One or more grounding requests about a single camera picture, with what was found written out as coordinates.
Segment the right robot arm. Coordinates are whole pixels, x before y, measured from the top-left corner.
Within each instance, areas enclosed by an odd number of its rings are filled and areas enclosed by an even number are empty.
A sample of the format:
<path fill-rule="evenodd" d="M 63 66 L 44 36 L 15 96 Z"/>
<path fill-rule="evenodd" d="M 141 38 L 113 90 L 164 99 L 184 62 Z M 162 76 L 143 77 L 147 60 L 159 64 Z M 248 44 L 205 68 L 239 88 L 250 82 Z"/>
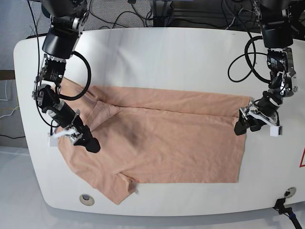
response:
<path fill-rule="evenodd" d="M 61 135 L 70 139 L 74 146 L 82 146 L 88 152 L 100 150 L 98 140 L 92 136 L 87 125 L 80 118 L 80 111 L 74 111 L 66 102 L 80 99 L 89 89 L 92 72 L 88 61 L 75 47 L 80 39 L 90 11 L 85 0 L 42 0 L 42 7 L 50 14 L 50 28 L 46 34 L 42 50 L 43 64 L 35 79 L 32 97 L 40 114 L 48 114 L 61 127 Z M 87 82 L 76 96 L 60 93 L 61 82 L 66 69 L 66 61 L 72 56 L 80 58 L 87 68 Z"/>

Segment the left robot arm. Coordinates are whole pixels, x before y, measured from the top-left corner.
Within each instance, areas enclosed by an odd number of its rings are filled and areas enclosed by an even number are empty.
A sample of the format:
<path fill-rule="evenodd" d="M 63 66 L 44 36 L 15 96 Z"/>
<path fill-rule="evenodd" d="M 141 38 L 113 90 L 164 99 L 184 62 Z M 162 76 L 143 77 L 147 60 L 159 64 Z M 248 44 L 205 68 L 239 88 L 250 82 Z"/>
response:
<path fill-rule="evenodd" d="M 244 48 L 243 56 L 257 79 L 268 85 L 262 98 L 251 101 L 239 109 L 239 119 L 235 124 L 236 135 L 244 135 L 247 130 L 259 131 L 262 126 L 270 127 L 271 136 L 282 133 L 278 108 L 283 99 L 293 96 L 298 87 L 294 69 L 293 44 L 296 23 L 305 8 L 305 4 L 294 0 L 255 0 L 253 7 L 261 30 L 260 36 L 251 36 Z M 270 70 L 270 79 L 263 78 L 255 70 L 256 57 L 249 58 L 249 47 L 255 47 L 255 41 L 263 40 L 267 48 L 266 61 Z"/>

